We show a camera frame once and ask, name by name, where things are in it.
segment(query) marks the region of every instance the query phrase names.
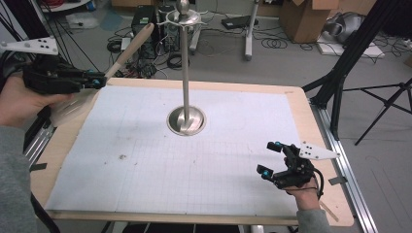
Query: cardboard box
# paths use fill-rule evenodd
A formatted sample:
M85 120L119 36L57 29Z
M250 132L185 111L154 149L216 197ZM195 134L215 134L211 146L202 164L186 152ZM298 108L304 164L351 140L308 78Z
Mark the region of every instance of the cardboard box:
M314 43L321 35L330 10L339 0L285 0L279 21L286 35L296 43Z
M376 0L340 0L339 7L330 11L330 17L336 15L336 13L354 12L366 16Z
M112 0L114 7L137 7L139 5L156 5L157 0Z
M263 1L258 2L257 15L260 17L278 17L281 12L281 7L278 5L263 4Z

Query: metal extrusion frame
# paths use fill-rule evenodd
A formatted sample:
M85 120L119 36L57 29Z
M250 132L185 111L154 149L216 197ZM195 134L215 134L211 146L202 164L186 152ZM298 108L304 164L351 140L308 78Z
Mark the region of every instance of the metal extrusion frame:
M35 165L49 140L52 138L55 128L51 125L42 127L24 151L24 156L27 157L30 167Z
M349 160L346 156L345 151L343 150L342 144L340 141L336 141L333 137L333 133L330 130L330 116L327 110L319 109L316 106L311 106L312 112L315 117L319 118L319 121L322 123L319 125L319 128L324 131L326 134L327 142L330 145L330 149L338 152L341 156L332 160L334 165L336 165L336 172L338 172L338 176L345 177L347 182L344 185L346 188L351 201L353 208L358 217L358 221L360 222L360 226L363 229L364 233L377 233L378 230L376 228L375 222L372 218L372 215L367 208L366 202L361 194L361 189L358 185L357 179L352 171L351 165L349 164Z

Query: gray sleeve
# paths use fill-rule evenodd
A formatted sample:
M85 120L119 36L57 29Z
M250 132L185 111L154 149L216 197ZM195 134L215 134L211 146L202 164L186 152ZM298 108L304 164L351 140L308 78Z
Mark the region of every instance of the gray sleeve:
M324 210L298 211L300 233L331 233Z
M0 126L0 229L2 232L36 232L30 202L30 173L23 156L24 131Z

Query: wooden table frame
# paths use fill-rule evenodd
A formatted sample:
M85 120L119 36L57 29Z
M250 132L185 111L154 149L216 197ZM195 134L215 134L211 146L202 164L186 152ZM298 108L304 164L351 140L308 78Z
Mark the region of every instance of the wooden table frame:
M179 88L180 81L110 79L108 84L140 87ZM257 85L240 83L202 83L190 82L190 89L245 91L261 93L285 94L289 100L293 119L296 124L299 139L320 147L325 147L324 139L315 121L305 93L300 87ZM73 146L77 134L86 119L89 110L59 126L54 132L38 163L47 163L45 170L31 173L32 191L39 202L45 206L57 179L59 169L65 156ZM321 206L326 210L330 225L351 226L354 223L347 199L340 185L330 185L327 180L335 178L336 172L330 160L313 161L316 168L324 174L326 183L321 199ZM196 215L158 215L133 213L102 213L102 212L58 212L48 211L54 219L88 219L113 221L142 221L142 222L183 222L183 223L216 223L238 225L297 225L296 216L196 216Z

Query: wrist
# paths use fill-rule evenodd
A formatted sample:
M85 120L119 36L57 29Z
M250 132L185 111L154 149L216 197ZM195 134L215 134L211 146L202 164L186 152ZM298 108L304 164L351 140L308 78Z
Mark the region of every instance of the wrist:
M318 195L314 192L306 192L303 195L295 196L296 206L300 211L319 210Z
M0 125L19 128L22 127L23 124L24 120L20 120L18 117L0 116Z

